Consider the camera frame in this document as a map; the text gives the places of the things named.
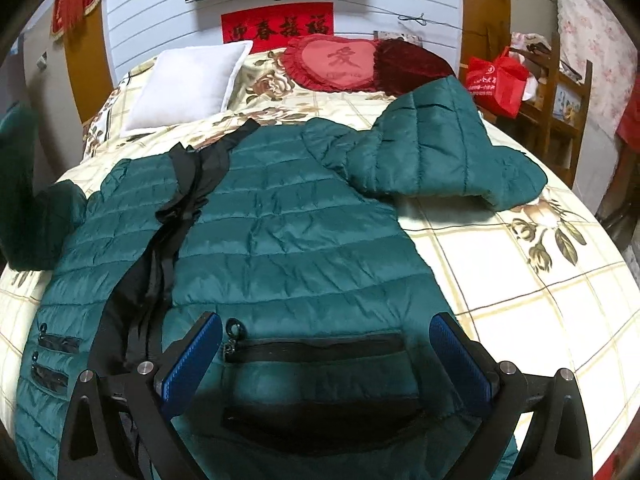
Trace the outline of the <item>teal quilted puffer jacket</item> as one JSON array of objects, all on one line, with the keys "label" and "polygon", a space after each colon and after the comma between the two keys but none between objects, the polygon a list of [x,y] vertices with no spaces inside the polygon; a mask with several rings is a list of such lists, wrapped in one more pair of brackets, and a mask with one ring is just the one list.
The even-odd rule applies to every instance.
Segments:
[{"label": "teal quilted puffer jacket", "polygon": [[439,79],[367,131],[244,122],[205,148],[116,162],[96,192],[32,188],[38,122],[1,122],[1,250],[51,278],[26,339],[13,445],[54,479],[80,375],[122,474],[160,474],[125,380],[219,318],[219,353],[174,420],[209,479],[442,479],[480,426],[428,330],[449,311],[398,221],[401,197],[504,211],[547,176],[489,140],[469,93]]}]

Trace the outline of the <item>floral cream bed sheet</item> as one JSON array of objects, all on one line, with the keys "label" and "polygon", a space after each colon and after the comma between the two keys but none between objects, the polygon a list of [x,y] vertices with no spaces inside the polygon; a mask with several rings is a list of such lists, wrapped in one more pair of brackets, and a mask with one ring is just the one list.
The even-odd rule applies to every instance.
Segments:
[{"label": "floral cream bed sheet", "polygon": [[[281,101],[227,110],[198,122],[116,133],[62,179],[89,196],[123,158],[196,148],[254,118],[273,125],[331,119],[369,129],[393,102],[382,92],[292,90]],[[498,361],[547,375],[561,366],[578,379],[597,472],[639,409],[639,287],[623,256],[580,199],[551,171],[538,198],[490,214],[460,198],[400,202],[400,225],[435,273],[469,336]],[[18,381],[28,329],[50,274],[1,274],[1,421],[13,437]]]}]

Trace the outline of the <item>wooden shelf rack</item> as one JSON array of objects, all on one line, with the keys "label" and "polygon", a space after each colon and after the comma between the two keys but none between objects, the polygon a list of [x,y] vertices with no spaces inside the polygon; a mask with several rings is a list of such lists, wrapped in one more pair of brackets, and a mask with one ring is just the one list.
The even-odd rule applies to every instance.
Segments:
[{"label": "wooden shelf rack", "polygon": [[531,67],[536,94],[521,104],[516,124],[524,130],[526,148],[567,186],[575,182],[589,110],[593,65],[578,73],[561,58],[561,41],[551,46],[510,47],[509,52]]}]

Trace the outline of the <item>red shopping bag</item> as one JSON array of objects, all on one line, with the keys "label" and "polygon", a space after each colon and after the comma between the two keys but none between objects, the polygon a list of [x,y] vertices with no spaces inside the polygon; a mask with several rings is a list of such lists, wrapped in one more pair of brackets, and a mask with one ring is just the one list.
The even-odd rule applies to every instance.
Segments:
[{"label": "red shopping bag", "polygon": [[471,56],[466,69],[465,88],[474,102],[498,117],[518,116],[529,70],[510,57],[505,47],[493,61]]}]

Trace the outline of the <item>white square pillow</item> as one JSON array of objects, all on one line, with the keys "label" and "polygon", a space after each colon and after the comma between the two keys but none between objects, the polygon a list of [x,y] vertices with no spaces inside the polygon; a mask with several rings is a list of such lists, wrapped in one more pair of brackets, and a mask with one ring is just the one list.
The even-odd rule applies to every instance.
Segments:
[{"label": "white square pillow", "polygon": [[131,105],[124,128],[151,129],[195,122],[226,110],[250,40],[165,50]]}]

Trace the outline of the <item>floral patterned pillow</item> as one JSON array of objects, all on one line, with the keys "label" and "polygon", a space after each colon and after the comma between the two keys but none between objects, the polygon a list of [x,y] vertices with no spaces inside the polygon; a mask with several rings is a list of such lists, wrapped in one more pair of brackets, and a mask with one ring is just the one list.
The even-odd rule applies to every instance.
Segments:
[{"label": "floral patterned pillow", "polygon": [[229,110],[282,101],[296,90],[281,58],[285,48],[250,54],[236,75]]}]

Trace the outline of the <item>dark red velvet cushion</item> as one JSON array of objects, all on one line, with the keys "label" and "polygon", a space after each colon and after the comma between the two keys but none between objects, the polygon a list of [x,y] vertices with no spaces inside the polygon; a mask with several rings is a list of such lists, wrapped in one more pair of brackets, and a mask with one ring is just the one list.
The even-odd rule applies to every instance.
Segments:
[{"label": "dark red velvet cushion", "polygon": [[374,52],[374,83],[388,96],[403,96],[424,84],[456,76],[437,54],[402,39],[381,41]]}]

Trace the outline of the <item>floral pink curtain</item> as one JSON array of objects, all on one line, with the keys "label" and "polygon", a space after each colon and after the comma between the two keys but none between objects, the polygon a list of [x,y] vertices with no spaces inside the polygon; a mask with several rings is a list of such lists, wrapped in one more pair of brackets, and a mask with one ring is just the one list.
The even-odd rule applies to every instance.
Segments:
[{"label": "floral pink curtain", "polygon": [[631,97],[637,48],[604,0],[556,0],[561,55],[585,75],[592,64],[588,117],[614,136]]}]

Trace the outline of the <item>red banner with characters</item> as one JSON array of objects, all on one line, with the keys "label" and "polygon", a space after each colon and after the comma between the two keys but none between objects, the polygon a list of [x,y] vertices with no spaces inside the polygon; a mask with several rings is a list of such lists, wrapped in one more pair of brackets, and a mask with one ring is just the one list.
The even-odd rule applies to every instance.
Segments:
[{"label": "red banner with characters", "polygon": [[332,2],[283,3],[221,15],[222,42],[251,41],[252,53],[284,48],[292,38],[334,34]]}]

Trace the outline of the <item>red hanging wall decoration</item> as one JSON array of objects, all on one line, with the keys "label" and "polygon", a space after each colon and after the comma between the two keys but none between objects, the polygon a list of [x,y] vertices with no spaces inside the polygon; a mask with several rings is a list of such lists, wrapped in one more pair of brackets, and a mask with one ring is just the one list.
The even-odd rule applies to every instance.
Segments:
[{"label": "red hanging wall decoration", "polygon": [[101,0],[54,0],[51,36],[58,39],[80,24]]}]

